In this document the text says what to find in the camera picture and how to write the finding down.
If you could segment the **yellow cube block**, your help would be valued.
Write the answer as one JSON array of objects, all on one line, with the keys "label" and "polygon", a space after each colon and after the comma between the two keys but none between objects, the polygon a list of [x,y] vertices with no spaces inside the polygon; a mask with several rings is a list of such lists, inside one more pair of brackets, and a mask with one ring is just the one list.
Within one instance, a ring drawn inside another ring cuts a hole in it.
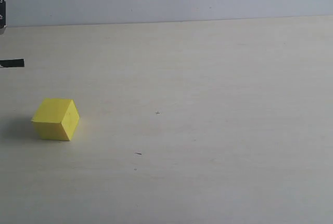
[{"label": "yellow cube block", "polygon": [[41,139],[70,141],[79,119],[72,99],[45,98],[31,122]]}]

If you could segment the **black white marker pen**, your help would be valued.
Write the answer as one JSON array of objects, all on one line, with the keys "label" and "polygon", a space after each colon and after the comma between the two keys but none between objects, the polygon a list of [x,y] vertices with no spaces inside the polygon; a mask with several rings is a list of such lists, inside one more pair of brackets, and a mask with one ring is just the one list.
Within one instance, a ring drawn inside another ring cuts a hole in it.
[{"label": "black white marker pen", "polygon": [[25,67],[24,59],[7,59],[0,60],[1,68],[23,68]]}]

